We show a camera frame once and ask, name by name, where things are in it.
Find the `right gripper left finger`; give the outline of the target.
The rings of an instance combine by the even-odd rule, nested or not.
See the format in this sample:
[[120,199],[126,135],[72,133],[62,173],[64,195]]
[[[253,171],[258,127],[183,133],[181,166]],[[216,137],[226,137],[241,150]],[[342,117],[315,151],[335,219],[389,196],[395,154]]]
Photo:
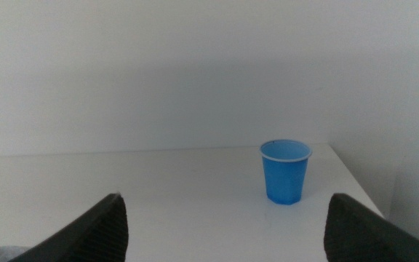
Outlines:
[[109,194],[11,262],[124,262],[129,241],[121,194]]

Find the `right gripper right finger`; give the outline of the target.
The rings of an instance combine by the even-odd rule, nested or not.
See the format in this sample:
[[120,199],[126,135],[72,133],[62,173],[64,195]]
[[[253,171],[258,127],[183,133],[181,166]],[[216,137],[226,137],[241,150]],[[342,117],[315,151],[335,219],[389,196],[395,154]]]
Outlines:
[[323,243],[328,261],[419,261],[419,239],[344,193],[330,199]]

